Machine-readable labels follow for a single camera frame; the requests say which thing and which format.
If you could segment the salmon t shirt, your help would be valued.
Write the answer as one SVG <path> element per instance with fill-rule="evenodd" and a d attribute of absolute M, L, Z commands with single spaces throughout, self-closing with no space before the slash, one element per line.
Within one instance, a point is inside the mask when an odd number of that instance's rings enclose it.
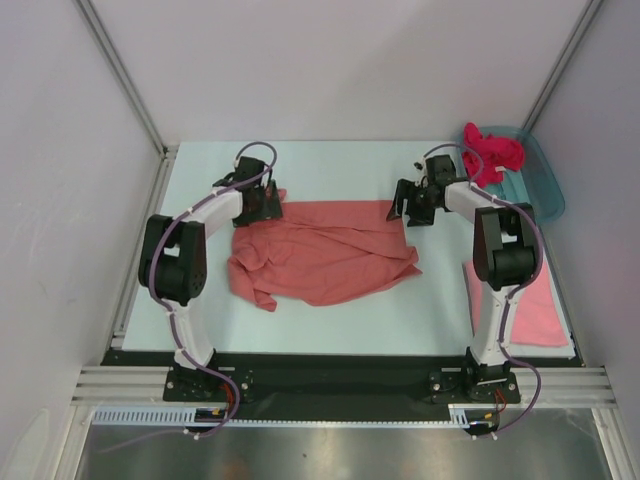
<path fill-rule="evenodd" d="M 291 202 L 283 215 L 235 231 L 227 261 L 231 292 L 273 312 L 278 298 L 314 307 L 350 302 L 421 275 L 388 200 Z"/>

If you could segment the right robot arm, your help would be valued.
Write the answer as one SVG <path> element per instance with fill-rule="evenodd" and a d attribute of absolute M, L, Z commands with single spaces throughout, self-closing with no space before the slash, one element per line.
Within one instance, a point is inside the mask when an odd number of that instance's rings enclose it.
<path fill-rule="evenodd" d="M 457 371 L 430 373 L 434 403 L 517 403 L 519 390 L 510 342 L 519 302 L 539 276 L 544 246 L 527 203 L 513 204 L 457 175 L 447 155 L 425 157 L 417 164 L 418 180 L 400 179 L 387 215 L 406 217 L 408 226 L 431 226 L 436 212 L 456 213 L 473 226 L 472 264 L 488 294 Z"/>

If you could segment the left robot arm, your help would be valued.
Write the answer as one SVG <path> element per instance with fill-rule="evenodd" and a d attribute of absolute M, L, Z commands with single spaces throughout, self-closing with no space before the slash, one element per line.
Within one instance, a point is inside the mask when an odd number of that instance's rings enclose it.
<path fill-rule="evenodd" d="M 282 216 L 275 163 L 239 153 L 234 170 L 195 205 L 175 217 L 154 214 L 146 221 L 138 281 L 164 310 L 175 344 L 166 401 L 211 401 L 220 387 L 230 386 L 230 378 L 215 369 L 199 300 L 208 278 L 207 240 L 229 223 L 238 228 Z"/>

